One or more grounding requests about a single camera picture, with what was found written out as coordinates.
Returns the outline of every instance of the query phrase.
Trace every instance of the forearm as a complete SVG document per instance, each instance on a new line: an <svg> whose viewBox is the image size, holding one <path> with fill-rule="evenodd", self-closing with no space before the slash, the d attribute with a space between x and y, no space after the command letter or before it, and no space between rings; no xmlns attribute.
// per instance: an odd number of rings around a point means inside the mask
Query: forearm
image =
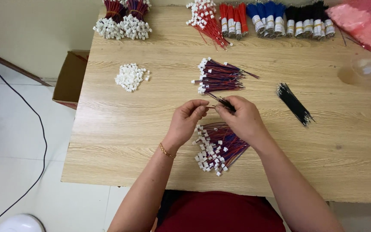
<svg viewBox="0 0 371 232"><path fill-rule="evenodd" d="M295 231L343 231L320 194L292 164L270 135L255 150L263 163L279 209Z"/></svg>
<svg viewBox="0 0 371 232"><path fill-rule="evenodd" d="M163 147L176 154L178 148ZM118 208L108 232L150 231L170 176L173 159L157 148Z"/></svg>

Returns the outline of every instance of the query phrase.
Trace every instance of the wood grain surface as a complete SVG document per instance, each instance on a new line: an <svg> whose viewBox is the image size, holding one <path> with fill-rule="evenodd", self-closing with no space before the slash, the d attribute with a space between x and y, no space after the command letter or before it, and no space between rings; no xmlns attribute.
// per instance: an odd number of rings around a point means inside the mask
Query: wood grain surface
<svg viewBox="0 0 371 232"><path fill-rule="evenodd" d="M245 90L216 95L254 102L272 136L322 197L371 202L371 79L356 77L346 84L338 78L352 56L370 53L350 41L346 47L339 32L323 42L250 35L231 40L228 51L216 51L185 24L190 16L184 7L152 8L146 21L153 32L145 41L94 35L62 181L131 186L165 136L176 107L198 98L215 104L190 83L199 77L201 59L210 56L261 77L245 79ZM114 81L120 65L131 62L151 71L151 80L133 93ZM316 123L302 126L276 96L279 82L289 85ZM210 110L200 124L218 121ZM252 148L221 177L199 169L194 160L199 150L191 142L181 147L168 189L273 196Z"/></svg>

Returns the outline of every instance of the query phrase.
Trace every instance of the black cable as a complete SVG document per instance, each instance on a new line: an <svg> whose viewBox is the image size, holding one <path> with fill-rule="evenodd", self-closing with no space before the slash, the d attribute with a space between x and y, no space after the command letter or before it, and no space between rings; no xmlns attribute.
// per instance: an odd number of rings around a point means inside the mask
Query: black cable
<svg viewBox="0 0 371 232"><path fill-rule="evenodd" d="M44 137L44 142L45 142L45 152L44 152L44 159L43 159L43 171L41 172L40 176L38 177L38 179L35 181L35 183L27 190L27 192L24 193L24 195L22 195L22 197L20 197L16 202L14 202L10 207L8 207L1 215L0 217L5 214L10 208L12 208L18 201L20 201L25 195L27 195L27 193L37 184L37 182L41 179L41 177L43 176L44 174L44 171L45 171L45 156L47 155L47 148L48 148L48 145L47 145L47 139L45 139L45 131L44 131L44 125L43 125L43 121L41 120L41 117L40 115L34 110L34 108L32 108L32 106L29 105L29 103L24 99L24 97L19 94L12 86L10 86L8 84L8 82L0 75L0 78L3 80L3 82L5 82L5 84L7 84L8 87L10 87L16 94L18 94L18 96L20 98L22 98L22 100L32 109L32 111L34 111L34 113L38 116L39 120L40 120L40 123L41 123L41 127L43 129L43 137Z"/></svg>

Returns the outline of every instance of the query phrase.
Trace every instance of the brown cardboard box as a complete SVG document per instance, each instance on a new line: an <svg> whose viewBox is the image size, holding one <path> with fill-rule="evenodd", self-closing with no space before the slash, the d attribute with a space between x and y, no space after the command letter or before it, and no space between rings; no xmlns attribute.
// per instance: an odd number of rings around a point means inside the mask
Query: brown cardboard box
<svg viewBox="0 0 371 232"><path fill-rule="evenodd" d="M52 100L77 109L90 51L68 51L58 76Z"/></svg>

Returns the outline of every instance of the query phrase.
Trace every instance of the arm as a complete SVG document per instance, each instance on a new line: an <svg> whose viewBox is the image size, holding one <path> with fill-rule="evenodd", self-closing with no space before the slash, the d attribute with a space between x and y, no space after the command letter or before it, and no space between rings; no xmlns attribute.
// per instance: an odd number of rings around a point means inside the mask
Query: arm
<svg viewBox="0 0 371 232"><path fill-rule="evenodd" d="M236 108L231 114L216 106L233 132L252 146L263 163L279 209L294 231L343 231L319 193L307 182L267 131L256 106L245 98L226 98Z"/></svg>
<svg viewBox="0 0 371 232"><path fill-rule="evenodd" d="M165 150L174 155L193 135L197 122L207 115L208 101L192 100L174 112L167 135L161 142ZM155 221L162 195L170 176L173 159L158 147L128 191L108 232L150 231Z"/></svg>

